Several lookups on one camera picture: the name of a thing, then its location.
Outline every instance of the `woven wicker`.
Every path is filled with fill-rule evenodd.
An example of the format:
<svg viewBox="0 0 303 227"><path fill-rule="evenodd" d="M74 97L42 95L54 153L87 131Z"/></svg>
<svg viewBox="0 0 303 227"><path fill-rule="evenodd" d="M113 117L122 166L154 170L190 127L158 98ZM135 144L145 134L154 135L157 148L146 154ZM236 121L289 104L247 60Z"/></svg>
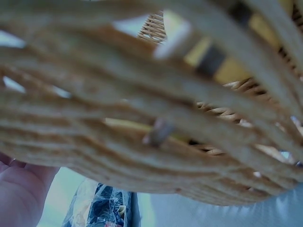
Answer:
<svg viewBox="0 0 303 227"><path fill-rule="evenodd" d="M294 23L276 0L243 0L276 31L284 46L278 54L237 26L221 2L2 1L0 28L26 46L0 47L0 76L26 93L1 84L1 151L126 190L216 205L254 203L294 188L303 181L296 165L303 161L303 43L295 26L302 17L295 9ZM303 1L297 6L303 9ZM166 8L210 36L257 82L221 86L180 59L155 59L161 45L154 43L166 37L162 13L148 18L141 39L105 25ZM148 132L105 118L155 126ZM172 131L196 144L166 138ZM152 144L159 135L164 141Z"/></svg>

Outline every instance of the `gray fabric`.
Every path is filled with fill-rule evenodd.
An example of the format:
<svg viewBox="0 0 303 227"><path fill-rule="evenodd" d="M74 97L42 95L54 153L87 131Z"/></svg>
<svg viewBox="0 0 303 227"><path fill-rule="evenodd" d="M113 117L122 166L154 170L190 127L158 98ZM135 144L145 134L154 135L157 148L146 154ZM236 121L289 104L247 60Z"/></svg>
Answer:
<svg viewBox="0 0 303 227"><path fill-rule="evenodd" d="M301 227L302 203L303 184L249 206L220 207L179 195L139 193L137 216L141 227Z"/></svg>

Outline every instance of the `rattan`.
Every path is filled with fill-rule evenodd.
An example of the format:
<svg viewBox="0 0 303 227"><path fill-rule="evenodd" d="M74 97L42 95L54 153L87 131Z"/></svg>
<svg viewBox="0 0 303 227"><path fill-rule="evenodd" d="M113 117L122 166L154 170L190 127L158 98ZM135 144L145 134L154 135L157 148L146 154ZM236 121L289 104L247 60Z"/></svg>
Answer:
<svg viewBox="0 0 303 227"><path fill-rule="evenodd" d="M2 84L1 151L126 190L178 193L216 205L254 203L294 188L303 181L303 169L295 166L303 161L303 43L295 26L302 17L295 9L294 23L276 0L243 2L274 28L284 45L280 54L214 1L0 2L0 28L26 42L0 47L0 75L26 89ZM297 5L303 9L303 1ZM162 13L149 17L141 39L106 25L167 8L238 59L258 83L221 86L178 59L156 60L161 45L154 43L165 39ZM68 93L59 96L54 86ZM198 108L191 105L196 101ZM148 131L104 118L148 125L162 119L198 144L169 137L151 146L143 143Z"/></svg>

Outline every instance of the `finger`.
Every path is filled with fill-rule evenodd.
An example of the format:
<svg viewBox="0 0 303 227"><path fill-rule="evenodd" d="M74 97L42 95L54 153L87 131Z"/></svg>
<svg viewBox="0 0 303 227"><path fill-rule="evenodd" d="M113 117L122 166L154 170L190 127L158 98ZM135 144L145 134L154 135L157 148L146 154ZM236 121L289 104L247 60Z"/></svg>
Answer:
<svg viewBox="0 0 303 227"><path fill-rule="evenodd" d="M0 162L2 162L5 165L8 165L11 162L11 158L0 152Z"/></svg>
<svg viewBox="0 0 303 227"><path fill-rule="evenodd" d="M32 164L26 164L24 168L35 174L43 182L46 191L49 190L55 175L60 169L58 167L36 166Z"/></svg>
<svg viewBox="0 0 303 227"><path fill-rule="evenodd" d="M24 168L26 165L26 163L18 161L18 160L12 160L9 164L9 166L16 166L16 167L20 167L20 168Z"/></svg>

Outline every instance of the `hand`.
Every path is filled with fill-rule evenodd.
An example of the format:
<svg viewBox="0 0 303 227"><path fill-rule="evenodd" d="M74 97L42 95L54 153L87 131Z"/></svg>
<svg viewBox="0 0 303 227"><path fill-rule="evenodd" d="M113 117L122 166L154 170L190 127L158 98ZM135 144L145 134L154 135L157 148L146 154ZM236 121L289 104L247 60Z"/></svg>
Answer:
<svg viewBox="0 0 303 227"><path fill-rule="evenodd" d="M11 160L0 153L0 226L36 227L58 170Z"/></svg>

